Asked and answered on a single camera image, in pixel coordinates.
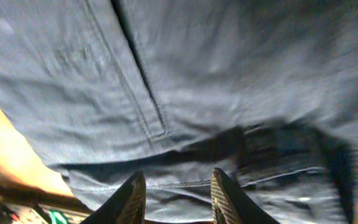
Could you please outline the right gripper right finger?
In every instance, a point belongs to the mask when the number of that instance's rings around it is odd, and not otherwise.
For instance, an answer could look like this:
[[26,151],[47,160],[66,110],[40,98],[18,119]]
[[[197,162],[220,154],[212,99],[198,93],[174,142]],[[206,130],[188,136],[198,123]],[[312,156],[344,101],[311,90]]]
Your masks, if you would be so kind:
[[220,168],[211,176],[211,204],[214,224],[279,224]]

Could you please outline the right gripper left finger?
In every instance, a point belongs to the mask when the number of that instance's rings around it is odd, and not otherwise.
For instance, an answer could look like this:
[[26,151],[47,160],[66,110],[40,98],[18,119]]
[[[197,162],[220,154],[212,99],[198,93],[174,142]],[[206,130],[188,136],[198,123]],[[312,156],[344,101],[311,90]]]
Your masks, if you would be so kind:
[[144,224],[146,184],[143,172],[132,174],[81,224]]

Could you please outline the navy shorts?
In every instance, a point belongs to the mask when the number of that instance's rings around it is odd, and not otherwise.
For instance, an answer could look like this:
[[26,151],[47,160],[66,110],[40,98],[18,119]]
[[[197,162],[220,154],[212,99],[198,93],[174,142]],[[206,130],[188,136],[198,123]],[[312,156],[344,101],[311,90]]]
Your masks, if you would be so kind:
[[358,1],[0,1],[0,109],[92,210],[212,219],[221,168],[282,223],[358,203]]

